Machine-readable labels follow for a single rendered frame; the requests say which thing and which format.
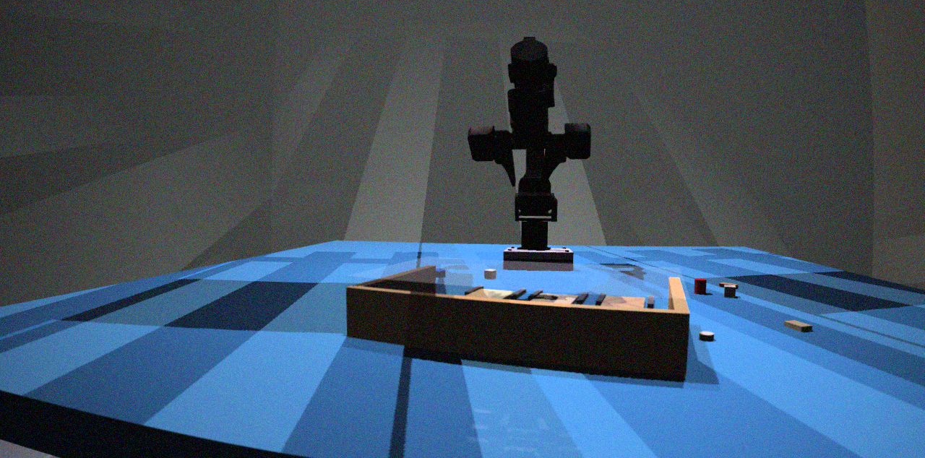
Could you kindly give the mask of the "small brown rectangular block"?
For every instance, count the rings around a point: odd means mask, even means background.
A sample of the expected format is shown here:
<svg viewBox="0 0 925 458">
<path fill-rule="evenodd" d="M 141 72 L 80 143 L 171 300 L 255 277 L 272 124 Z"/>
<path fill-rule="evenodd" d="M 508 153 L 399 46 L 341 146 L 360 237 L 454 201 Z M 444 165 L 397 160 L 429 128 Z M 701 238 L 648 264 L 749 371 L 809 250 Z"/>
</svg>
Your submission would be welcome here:
<svg viewBox="0 0 925 458">
<path fill-rule="evenodd" d="M 784 326 L 789 327 L 789 329 L 795 329 L 796 331 L 812 331 L 812 325 L 806 325 L 801 321 L 784 321 Z"/>
</svg>

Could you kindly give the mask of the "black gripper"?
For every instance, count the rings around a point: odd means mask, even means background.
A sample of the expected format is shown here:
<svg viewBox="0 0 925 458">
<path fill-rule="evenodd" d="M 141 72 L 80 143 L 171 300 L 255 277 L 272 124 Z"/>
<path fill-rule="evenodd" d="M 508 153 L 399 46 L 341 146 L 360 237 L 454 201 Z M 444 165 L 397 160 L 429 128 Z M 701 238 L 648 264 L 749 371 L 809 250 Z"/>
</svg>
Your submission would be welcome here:
<svg viewBox="0 0 925 458">
<path fill-rule="evenodd" d="M 495 130 L 494 126 L 475 126 L 469 128 L 467 139 L 472 159 L 492 161 L 502 164 L 512 187 L 515 187 L 515 165 L 512 150 L 546 149 L 541 172 L 541 185 L 544 187 L 551 173 L 559 164 L 570 160 L 588 159 L 590 157 L 590 125 L 587 123 L 565 124 L 565 134 L 551 134 L 548 124 L 541 118 L 517 120 L 509 130 Z"/>
</svg>

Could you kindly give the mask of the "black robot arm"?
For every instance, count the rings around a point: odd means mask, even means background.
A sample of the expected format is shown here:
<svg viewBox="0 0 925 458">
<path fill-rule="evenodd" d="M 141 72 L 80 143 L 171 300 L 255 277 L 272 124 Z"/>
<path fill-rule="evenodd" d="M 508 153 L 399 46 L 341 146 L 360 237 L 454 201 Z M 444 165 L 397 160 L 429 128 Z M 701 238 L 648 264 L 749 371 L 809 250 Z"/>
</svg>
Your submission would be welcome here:
<svg viewBox="0 0 925 458">
<path fill-rule="evenodd" d="M 511 47 L 511 60 L 509 80 L 515 84 L 507 92 L 511 129 L 517 120 L 527 118 L 541 118 L 548 124 L 546 107 L 555 106 L 553 82 L 557 66 L 549 63 L 546 46 L 535 37 L 523 37 Z M 544 149 L 526 149 L 525 158 L 526 173 L 515 194 L 515 221 L 522 221 L 522 247 L 517 250 L 548 250 L 548 222 L 557 222 L 558 200 L 551 194 L 549 179 L 544 187 L 541 185 Z"/>
</svg>

